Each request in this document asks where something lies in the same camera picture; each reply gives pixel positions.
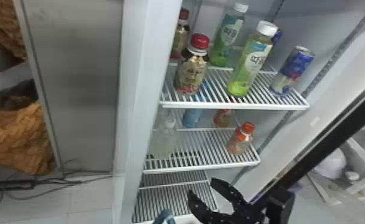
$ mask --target drink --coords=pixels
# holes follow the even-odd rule
[[[231,121],[231,110],[218,110],[213,122],[215,127],[229,127]]]
[[[182,116],[182,125],[188,128],[193,128],[199,122],[200,116],[202,115],[202,109],[185,109],[184,115]]]
[[[224,15],[210,54],[212,65],[225,67],[231,47],[244,24],[244,14],[247,10],[247,5],[237,2],[233,9]]]
[[[188,25],[189,11],[185,8],[180,10],[178,17],[177,28],[174,34],[173,47],[171,49],[170,57],[173,59],[180,59],[181,51],[187,47],[188,35],[190,33],[190,26]]]
[[[275,45],[280,38],[283,36],[283,32],[279,29],[276,34],[273,36],[273,38],[271,38],[271,41],[273,43],[273,45]]]
[[[202,85],[200,86],[200,89],[202,92],[205,92],[205,89],[208,89],[208,83],[204,81]],[[205,96],[205,99],[202,98],[200,94],[197,94],[198,100],[200,102],[208,101],[208,97]],[[182,116],[182,125],[184,125],[187,128],[193,128],[196,127],[200,120],[200,116],[202,115],[203,109],[185,109],[184,115]]]
[[[176,142],[175,119],[169,116],[158,129],[153,131],[149,154],[154,158],[169,158],[170,154],[174,152]]]
[[[287,57],[277,76],[273,79],[269,90],[278,96],[289,93],[299,77],[312,62],[314,54],[303,46],[296,46]]]
[[[228,80],[229,94],[237,97],[246,95],[273,46],[271,38],[277,29],[276,25],[267,21],[258,23],[258,33],[249,37],[241,59]]]
[[[179,94],[193,95],[199,90],[209,61],[209,38],[203,34],[192,35],[191,43],[181,52],[174,76],[174,88]]]
[[[243,154],[253,141],[253,130],[255,125],[251,122],[245,122],[241,127],[237,127],[227,142],[227,151],[235,155]]]

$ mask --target refrigerator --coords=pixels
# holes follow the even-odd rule
[[[245,24],[228,67],[208,66],[209,100],[179,97],[169,59],[181,7],[192,33],[214,39],[224,12],[247,4]],[[209,186],[231,183],[246,201],[289,188],[365,125],[365,0],[14,0],[28,61],[45,113],[57,166],[77,158],[113,173],[113,223],[152,223],[171,209],[178,223],[197,223],[187,207],[192,189],[215,211],[231,204]],[[244,98],[228,97],[226,81],[261,20],[283,31]],[[291,50],[314,61],[286,97],[268,90]],[[157,109],[177,121],[166,159],[148,155]],[[185,109],[204,109],[197,127]],[[218,109],[234,110],[229,127],[212,126]],[[255,125],[243,155],[225,144],[243,122]]]

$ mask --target red bottle cap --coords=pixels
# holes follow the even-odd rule
[[[198,49],[207,49],[209,46],[209,38],[200,33],[192,34],[191,45]]]
[[[241,129],[246,133],[252,133],[255,130],[255,125],[251,122],[245,122],[241,125]]]
[[[188,20],[188,15],[190,14],[189,10],[186,8],[181,8],[180,16],[178,17],[180,20]]]

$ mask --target green label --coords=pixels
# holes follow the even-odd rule
[[[228,14],[225,15],[220,30],[220,38],[224,45],[229,46],[234,43],[243,23],[243,20],[237,19]]]

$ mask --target wire shelf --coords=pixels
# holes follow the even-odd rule
[[[225,144],[234,130],[205,129],[179,131],[174,153],[169,158],[148,154],[144,173],[168,173],[188,170],[255,166],[261,159],[251,145],[242,155],[232,155]]]
[[[309,103],[295,89],[285,97],[276,97],[269,90],[274,74],[260,72],[248,94],[234,97],[227,93],[226,83],[231,71],[208,68],[203,83],[207,88],[200,89],[192,96],[179,95],[173,87],[175,66],[169,66],[160,104],[165,108],[204,108],[204,109],[254,109],[254,110],[306,110]]]
[[[133,223],[154,220],[163,209],[171,209],[174,216],[191,214],[188,208],[188,190],[192,190],[212,210],[216,210],[208,182],[185,183],[181,185],[160,186],[139,189],[132,215]]]
[[[206,177],[205,171],[203,170],[185,171],[178,173],[142,174],[140,188],[206,181],[208,181],[208,178]]]

